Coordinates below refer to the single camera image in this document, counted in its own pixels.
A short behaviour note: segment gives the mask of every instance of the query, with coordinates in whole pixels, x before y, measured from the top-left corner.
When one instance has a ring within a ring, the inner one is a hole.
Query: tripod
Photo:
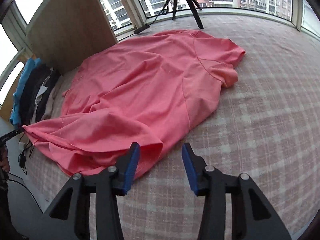
[[[201,22],[201,19],[199,17],[199,14],[196,10],[196,7],[195,5],[197,6],[198,9],[202,10],[202,8],[200,7],[199,3],[197,0],[186,0],[189,7],[190,7],[190,10],[193,14],[193,17],[195,18],[197,24],[198,24],[198,27],[199,29],[203,29],[203,25],[202,25],[202,22]],[[172,14],[172,20],[174,20],[176,18],[176,10],[177,10],[177,3],[178,3],[178,0],[173,0],[173,14]]]

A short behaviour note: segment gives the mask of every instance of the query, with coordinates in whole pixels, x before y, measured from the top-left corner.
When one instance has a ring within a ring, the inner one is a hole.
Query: pink t-shirt
[[[123,41],[84,60],[61,116],[24,126],[26,134],[68,175],[96,174],[138,142],[139,177],[217,108],[244,53],[199,30]]]

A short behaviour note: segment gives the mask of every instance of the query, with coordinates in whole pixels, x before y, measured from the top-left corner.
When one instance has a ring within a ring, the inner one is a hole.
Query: t-shirt sleeve
[[[195,52],[207,72],[222,82],[223,87],[229,87],[238,80],[233,69],[245,54],[244,49],[230,39],[214,38],[198,31],[194,40]]]

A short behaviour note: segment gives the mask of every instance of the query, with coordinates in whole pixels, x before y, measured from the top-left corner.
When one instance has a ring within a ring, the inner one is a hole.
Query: pink plaid fabric
[[[118,198],[125,239],[196,239],[203,197],[190,190],[181,158],[189,142],[220,171],[247,172],[270,200],[290,233],[320,208],[320,43],[292,27],[254,17],[202,16],[208,34],[230,38],[246,50],[239,81],[222,90],[217,111],[194,128],[156,166]],[[192,17],[152,25],[151,32],[192,29]],[[68,89],[76,70],[64,78]],[[62,97],[55,99],[59,116]],[[52,200],[68,177],[39,151],[27,161],[36,187]],[[91,205],[94,232],[94,198]],[[231,235],[227,198],[226,235]]]

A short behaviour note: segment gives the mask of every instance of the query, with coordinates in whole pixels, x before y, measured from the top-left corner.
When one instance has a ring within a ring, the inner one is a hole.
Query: t-shirt seam
[[[190,131],[191,121],[190,121],[190,116],[189,116],[189,111],[188,111],[188,106],[187,106],[187,100],[186,100],[186,97],[184,95],[184,90],[183,90],[183,77],[182,77],[182,82],[181,82],[181,90],[182,90],[182,95],[183,95],[183,99],[184,99],[185,106],[186,106],[188,121],[189,121],[188,131]]]
[[[205,70],[210,76],[212,76],[212,75],[211,75],[211,74],[207,71],[207,69],[204,67],[204,65],[203,65],[202,62],[200,61],[201,59],[203,59],[203,60],[212,60],[212,61],[218,62],[218,63],[223,64],[223,65],[225,65],[226,67],[228,67],[225,63],[220,62],[220,61],[217,61],[217,60],[214,60],[214,59],[199,58],[199,57],[198,57],[198,54],[197,54],[197,52],[196,52],[195,38],[193,39],[193,50],[194,50],[194,52],[195,52],[195,54],[196,54],[197,60],[199,61],[199,63],[201,64],[201,66],[204,68],[204,70]],[[214,77],[214,76],[212,76],[212,77],[222,83],[222,81],[221,81],[220,79],[218,79],[218,78],[216,78],[216,77]]]

